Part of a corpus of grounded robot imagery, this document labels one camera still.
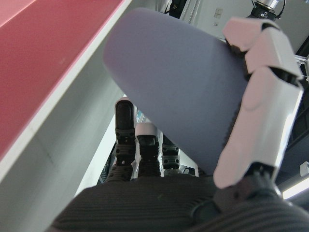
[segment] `red surface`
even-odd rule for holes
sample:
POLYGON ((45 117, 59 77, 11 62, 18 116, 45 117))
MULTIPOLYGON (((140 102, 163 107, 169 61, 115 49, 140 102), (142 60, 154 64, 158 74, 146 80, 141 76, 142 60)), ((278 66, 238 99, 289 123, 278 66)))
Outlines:
POLYGON ((0 160, 122 0, 37 0, 0 28, 0 160))

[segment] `gray object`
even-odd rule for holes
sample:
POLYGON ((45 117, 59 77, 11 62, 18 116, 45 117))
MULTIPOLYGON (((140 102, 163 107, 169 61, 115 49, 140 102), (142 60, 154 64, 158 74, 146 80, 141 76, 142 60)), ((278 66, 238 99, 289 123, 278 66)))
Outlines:
POLYGON ((115 25, 103 60, 133 103, 212 174, 247 85, 242 60, 215 37, 142 8, 115 25))

